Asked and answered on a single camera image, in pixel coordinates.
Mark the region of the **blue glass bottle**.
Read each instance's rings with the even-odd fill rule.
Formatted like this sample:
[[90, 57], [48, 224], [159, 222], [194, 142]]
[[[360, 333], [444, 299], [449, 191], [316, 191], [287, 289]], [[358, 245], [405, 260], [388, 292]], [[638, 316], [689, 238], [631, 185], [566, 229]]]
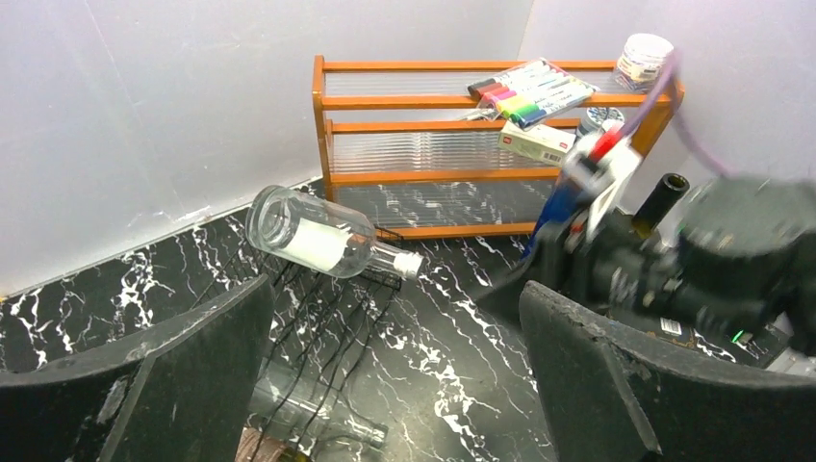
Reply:
[[523, 249], [521, 259], [524, 260], [532, 251], [536, 235], [544, 224], [551, 221], [563, 223], [586, 197], [587, 193], [567, 173], [561, 172]]

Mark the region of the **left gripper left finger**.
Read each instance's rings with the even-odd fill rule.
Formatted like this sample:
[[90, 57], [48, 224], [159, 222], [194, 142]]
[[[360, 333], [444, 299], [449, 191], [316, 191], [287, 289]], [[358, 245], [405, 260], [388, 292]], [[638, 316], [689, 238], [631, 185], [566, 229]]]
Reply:
[[258, 276], [140, 332], [1, 376], [5, 461], [231, 461], [273, 315]]

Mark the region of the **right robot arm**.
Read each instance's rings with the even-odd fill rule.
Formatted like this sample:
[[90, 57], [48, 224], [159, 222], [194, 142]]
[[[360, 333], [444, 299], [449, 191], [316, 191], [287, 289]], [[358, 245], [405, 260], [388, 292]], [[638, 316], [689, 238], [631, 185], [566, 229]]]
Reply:
[[815, 187], [809, 182], [720, 177], [680, 193], [676, 244], [657, 248], [632, 216], [611, 211], [596, 227], [580, 209], [548, 222], [530, 253], [484, 289], [476, 304], [510, 322], [530, 281], [597, 312], [620, 309], [694, 326], [701, 333], [756, 335], [778, 317], [788, 345], [815, 352]]

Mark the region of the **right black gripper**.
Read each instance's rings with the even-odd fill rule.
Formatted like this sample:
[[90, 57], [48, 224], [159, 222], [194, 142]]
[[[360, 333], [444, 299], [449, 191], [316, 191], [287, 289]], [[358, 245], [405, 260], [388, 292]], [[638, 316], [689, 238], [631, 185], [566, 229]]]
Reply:
[[613, 275], [628, 274], [638, 263], [631, 216], [620, 211], [604, 216], [592, 240], [584, 231], [571, 231], [575, 222], [586, 224], [588, 219], [576, 214], [565, 223], [546, 223], [536, 234], [528, 262], [504, 270], [490, 287], [479, 289], [475, 305], [509, 325], [520, 325], [519, 299], [530, 280], [584, 306], [613, 305], [619, 290]]

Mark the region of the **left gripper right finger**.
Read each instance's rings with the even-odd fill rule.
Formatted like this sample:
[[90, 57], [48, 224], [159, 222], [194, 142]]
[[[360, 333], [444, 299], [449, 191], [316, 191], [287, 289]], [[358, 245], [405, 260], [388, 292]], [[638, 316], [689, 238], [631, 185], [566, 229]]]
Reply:
[[530, 281], [523, 336], [561, 461], [811, 461], [815, 381], [733, 364]]

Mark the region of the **dark olive wine bottle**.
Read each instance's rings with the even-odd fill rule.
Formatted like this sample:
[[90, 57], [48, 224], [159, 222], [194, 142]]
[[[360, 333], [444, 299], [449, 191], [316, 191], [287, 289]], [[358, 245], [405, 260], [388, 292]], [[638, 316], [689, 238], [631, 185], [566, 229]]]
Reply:
[[684, 176], [664, 174], [631, 218], [631, 227], [637, 236], [648, 238], [689, 188], [690, 184]]

